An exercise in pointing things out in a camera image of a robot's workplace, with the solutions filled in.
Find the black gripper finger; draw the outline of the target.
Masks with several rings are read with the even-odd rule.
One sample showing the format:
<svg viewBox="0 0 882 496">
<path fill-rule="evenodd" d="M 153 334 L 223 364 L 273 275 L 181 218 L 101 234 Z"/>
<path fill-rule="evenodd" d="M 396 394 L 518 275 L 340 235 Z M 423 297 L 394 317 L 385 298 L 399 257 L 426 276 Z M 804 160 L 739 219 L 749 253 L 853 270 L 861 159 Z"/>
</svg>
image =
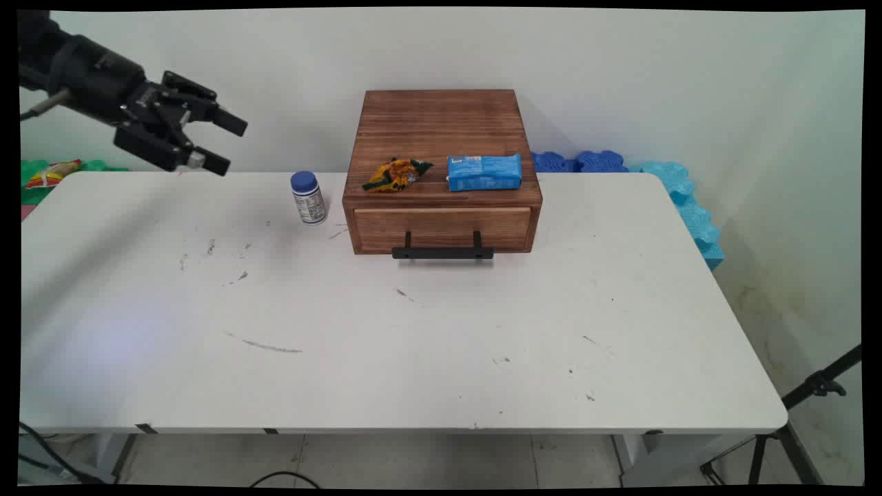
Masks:
<svg viewBox="0 0 882 496">
<path fill-rule="evenodd" d="M 245 135 L 248 123 L 221 107 L 217 93 L 186 76 L 166 70 L 161 79 L 161 102 L 180 107 L 189 116 L 183 122 L 209 122 L 239 137 Z"/>
<path fill-rule="evenodd" d="M 142 123 L 121 123 L 116 127 L 113 143 L 165 172 L 188 167 L 224 176 L 231 164 L 229 159 L 193 144 L 185 133 L 176 128 L 156 135 Z"/>
</svg>

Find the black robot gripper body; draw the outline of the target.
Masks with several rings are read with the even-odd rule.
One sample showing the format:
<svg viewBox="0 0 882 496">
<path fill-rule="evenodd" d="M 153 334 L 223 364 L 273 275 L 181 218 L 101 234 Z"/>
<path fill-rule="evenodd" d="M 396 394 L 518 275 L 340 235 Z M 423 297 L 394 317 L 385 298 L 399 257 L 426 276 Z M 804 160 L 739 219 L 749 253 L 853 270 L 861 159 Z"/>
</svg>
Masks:
<svg viewBox="0 0 882 496">
<path fill-rule="evenodd" d="M 176 127 L 178 107 L 163 91 L 122 54 L 83 35 L 48 32 L 47 94 L 63 94 L 70 109 L 114 127 Z"/>
</svg>

